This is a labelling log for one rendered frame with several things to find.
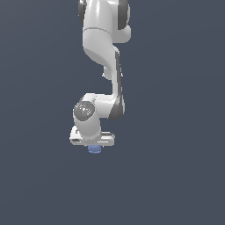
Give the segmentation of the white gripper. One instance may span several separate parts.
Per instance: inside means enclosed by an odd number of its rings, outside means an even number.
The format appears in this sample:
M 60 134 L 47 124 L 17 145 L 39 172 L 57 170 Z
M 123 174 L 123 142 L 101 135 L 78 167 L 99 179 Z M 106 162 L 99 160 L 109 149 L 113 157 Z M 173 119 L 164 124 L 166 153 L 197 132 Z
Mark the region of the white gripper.
M 70 132 L 69 140 L 73 145 L 100 145 L 104 146 L 113 146 L 114 145 L 115 134 L 111 132 L 102 132 L 99 138 L 95 140 L 86 141 L 81 135 L 76 126 L 73 126 Z

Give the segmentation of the small blue object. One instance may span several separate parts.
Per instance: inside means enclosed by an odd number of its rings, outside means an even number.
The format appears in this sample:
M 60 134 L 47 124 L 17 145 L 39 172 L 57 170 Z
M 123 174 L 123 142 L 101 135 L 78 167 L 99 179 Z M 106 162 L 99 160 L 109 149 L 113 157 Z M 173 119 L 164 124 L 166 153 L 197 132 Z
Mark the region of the small blue object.
M 89 145 L 88 151 L 92 154 L 98 154 L 101 152 L 101 146 L 100 145 Z

